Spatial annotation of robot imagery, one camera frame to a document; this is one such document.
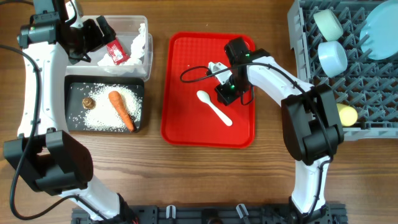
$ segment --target carrot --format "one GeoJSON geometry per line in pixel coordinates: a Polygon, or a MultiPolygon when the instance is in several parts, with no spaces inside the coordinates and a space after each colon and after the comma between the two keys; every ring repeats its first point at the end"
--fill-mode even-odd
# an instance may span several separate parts
{"type": "Polygon", "coordinates": [[[128,130],[130,130],[130,132],[133,132],[135,130],[135,127],[131,121],[129,113],[126,110],[126,107],[123,104],[123,99],[120,93],[117,91],[112,91],[109,93],[108,96],[113,107],[116,109],[119,116],[122,118],[124,124],[126,124],[128,130]]]}

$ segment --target wooden table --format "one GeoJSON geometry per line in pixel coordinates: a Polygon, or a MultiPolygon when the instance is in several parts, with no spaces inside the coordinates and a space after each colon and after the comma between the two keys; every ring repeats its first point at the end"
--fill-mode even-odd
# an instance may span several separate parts
{"type": "MultiPolygon", "coordinates": [[[[286,203],[294,187],[294,160],[282,139],[279,106],[256,93],[256,138],[245,150],[177,147],[160,136],[162,96],[170,37],[178,31],[247,34],[296,74],[289,47],[287,11],[278,1],[80,1],[86,15],[145,15],[154,38],[154,63],[146,83],[146,128],[135,135],[72,133],[93,156],[95,174],[130,205],[236,205],[286,203]]],[[[32,6],[0,6],[0,43],[17,47],[16,35],[32,6]]],[[[25,69],[20,55],[0,50],[0,141],[16,138],[24,104],[25,69]]],[[[0,223],[21,223],[9,209],[14,169],[0,160],[0,223]]],[[[344,142],[328,173],[325,197],[345,203],[350,223],[398,222],[398,140],[344,142]]],[[[34,193],[19,182],[17,207],[31,215],[58,198],[34,193]]],[[[70,223],[65,202],[29,223],[70,223]]]]}

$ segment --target dish rack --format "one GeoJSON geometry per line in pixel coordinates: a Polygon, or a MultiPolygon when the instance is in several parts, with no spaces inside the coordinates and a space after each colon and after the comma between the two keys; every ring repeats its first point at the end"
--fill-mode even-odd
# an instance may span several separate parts
{"type": "Polygon", "coordinates": [[[366,40],[359,39],[366,17],[383,1],[298,1],[290,8],[290,48],[294,49],[297,77],[316,85],[328,84],[337,103],[350,105],[358,112],[358,121],[343,128],[346,141],[363,138],[398,138],[398,55],[384,60],[371,60],[361,51],[366,40]],[[344,34],[339,42],[344,47],[348,68],[329,78],[318,58],[318,44],[326,42],[314,19],[314,13],[331,9],[344,34]]]}

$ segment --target red packet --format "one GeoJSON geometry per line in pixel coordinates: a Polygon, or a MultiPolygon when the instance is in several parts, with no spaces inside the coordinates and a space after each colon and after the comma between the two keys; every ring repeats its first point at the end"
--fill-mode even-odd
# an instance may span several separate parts
{"type": "Polygon", "coordinates": [[[128,56],[122,48],[122,45],[117,39],[108,43],[106,45],[109,55],[112,57],[115,65],[119,65],[122,62],[127,61],[130,56],[128,56]]]}

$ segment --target yellow cup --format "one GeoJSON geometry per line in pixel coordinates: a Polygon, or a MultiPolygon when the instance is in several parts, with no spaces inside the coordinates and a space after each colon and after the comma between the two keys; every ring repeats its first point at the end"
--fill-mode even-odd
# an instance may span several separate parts
{"type": "Polygon", "coordinates": [[[353,107],[337,103],[337,110],[344,127],[349,127],[358,120],[358,112],[353,107]]]}

